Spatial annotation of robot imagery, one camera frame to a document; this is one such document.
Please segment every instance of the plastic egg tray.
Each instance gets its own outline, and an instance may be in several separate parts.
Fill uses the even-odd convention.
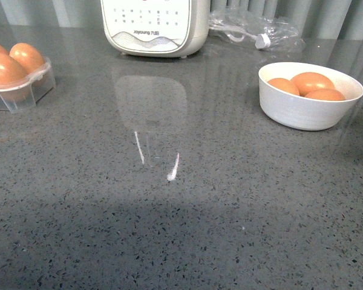
[[[24,79],[13,85],[0,86],[0,111],[15,113],[32,108],[55,86],[51,61],[45,57],[45,64]]]

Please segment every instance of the kitchen counter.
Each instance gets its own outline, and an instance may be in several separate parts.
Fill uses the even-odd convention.
[[[0,289],[363,289],[363,98],[334,127],[261,110],[280,61],[363,84],[363,42],[268,53],[209,38],[120,55],[103,31],[0,27],[56,88],[0,111]]]

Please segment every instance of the ceramic bowl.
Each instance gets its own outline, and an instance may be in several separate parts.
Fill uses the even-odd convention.
[[[328,77],[336,89],[344,94],[344,101],[323,101],[300,97],[276,89],[267,82],[276,77],[291,79],[299,73],[314,72]],[[262,67],[260,78],[260,105],[271,119],[288,127],[306,131],[328,129],[363,96],[363,86],[354,78],[319,65],[298,62],[277,62]]]

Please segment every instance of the countertop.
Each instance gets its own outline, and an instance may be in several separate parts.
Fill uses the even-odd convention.
[[[280,61],[363,84],[363,42],[271,53],[209,37],[123,56],[101,30],[0,27],[56,88],[0,111],[0,289],[363,289],[363,98],[307,132],[261,110]]]

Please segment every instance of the clear plastic bag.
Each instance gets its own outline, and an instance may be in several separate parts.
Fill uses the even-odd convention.
[[[301,52],[305,42],[287,18],[267,19],[240,7],[214,10],[209,20],[210,35],[232,44],[265,51]]]

